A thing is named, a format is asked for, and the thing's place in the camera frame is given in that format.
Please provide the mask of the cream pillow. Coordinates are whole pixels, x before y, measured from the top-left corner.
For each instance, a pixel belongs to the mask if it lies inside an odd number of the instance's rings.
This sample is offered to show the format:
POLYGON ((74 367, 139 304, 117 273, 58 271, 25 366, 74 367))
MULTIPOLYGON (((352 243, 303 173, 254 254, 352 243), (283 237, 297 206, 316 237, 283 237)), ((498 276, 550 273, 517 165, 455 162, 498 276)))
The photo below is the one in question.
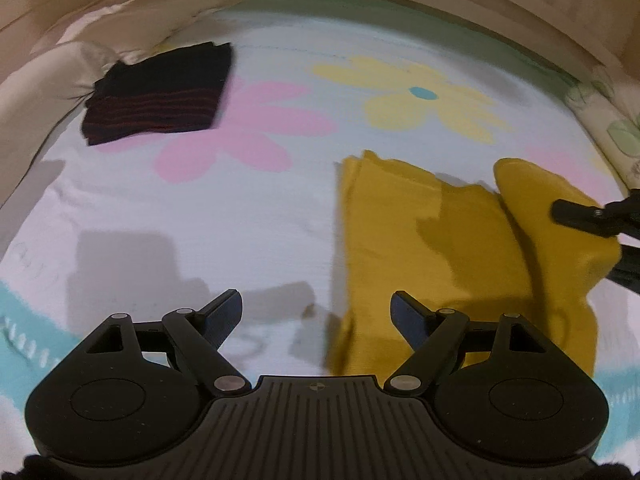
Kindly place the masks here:
POLYGON ((1 197, 26 176, 42 144, 116 62, 135 63, 206 11, 245 0, 98 0, 1 84, 1 197))

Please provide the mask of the mustard yellow knit sweater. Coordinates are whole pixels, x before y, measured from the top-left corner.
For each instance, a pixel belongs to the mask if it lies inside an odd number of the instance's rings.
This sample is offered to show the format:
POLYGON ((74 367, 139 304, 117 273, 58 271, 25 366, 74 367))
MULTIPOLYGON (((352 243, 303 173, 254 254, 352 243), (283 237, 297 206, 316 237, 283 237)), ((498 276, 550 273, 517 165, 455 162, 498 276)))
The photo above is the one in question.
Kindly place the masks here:
POLYGON ((587 297, 620 260, 620 243, 552 220, 556 200, 591 204, 558 174, 504 158, 494 176, 497 189, 488 191, 369 151, 344 160, 347 311, 331 373, 385 379, 410 356, 390 319, 398 290, 474 321, 524 315, 584 372, 594 371, 598 323, 587 297))

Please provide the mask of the folded dark striped garment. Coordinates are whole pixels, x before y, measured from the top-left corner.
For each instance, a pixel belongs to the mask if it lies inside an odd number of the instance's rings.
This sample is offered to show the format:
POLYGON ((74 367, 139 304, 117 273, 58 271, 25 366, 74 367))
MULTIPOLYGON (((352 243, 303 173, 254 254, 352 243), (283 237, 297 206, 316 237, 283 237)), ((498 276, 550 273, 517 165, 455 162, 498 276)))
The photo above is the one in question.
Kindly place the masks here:
POLYGON ((138 133, 213 125, 231 73, 231 44, 202 42, 134 64, 118 62, 94 84, 81 132, 89 145, 138 133))

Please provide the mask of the folded floral quilt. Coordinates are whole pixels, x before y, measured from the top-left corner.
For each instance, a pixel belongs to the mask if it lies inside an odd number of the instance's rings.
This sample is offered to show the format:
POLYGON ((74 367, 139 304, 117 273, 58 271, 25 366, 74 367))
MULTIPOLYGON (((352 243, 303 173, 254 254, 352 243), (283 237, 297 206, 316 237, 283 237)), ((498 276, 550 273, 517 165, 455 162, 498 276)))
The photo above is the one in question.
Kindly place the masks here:
POLYGON ((564 100, 626 187, 638 188, 639 81, 620 68, 597 65, 564 100))

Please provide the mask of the floral bed sheet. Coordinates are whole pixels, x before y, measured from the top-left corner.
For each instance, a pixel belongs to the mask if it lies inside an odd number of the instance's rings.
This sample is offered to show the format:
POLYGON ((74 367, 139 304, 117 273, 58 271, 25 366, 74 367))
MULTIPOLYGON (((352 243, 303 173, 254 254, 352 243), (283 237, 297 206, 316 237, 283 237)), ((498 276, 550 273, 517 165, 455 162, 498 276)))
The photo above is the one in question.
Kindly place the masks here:
POLYGON ((253 0, 166 41, 231 44, 214 128, 90 146, 58 122, 1 211, 1 466, 34 452, 29 393, 107 315, 155 321, 228 288, 247 377, 331 373, 347 311, 340 182, 372 152, 495 191, 532 162, 601 204, 625 188, 564 104, 570 80, 499 40, 383 0, 253 0))

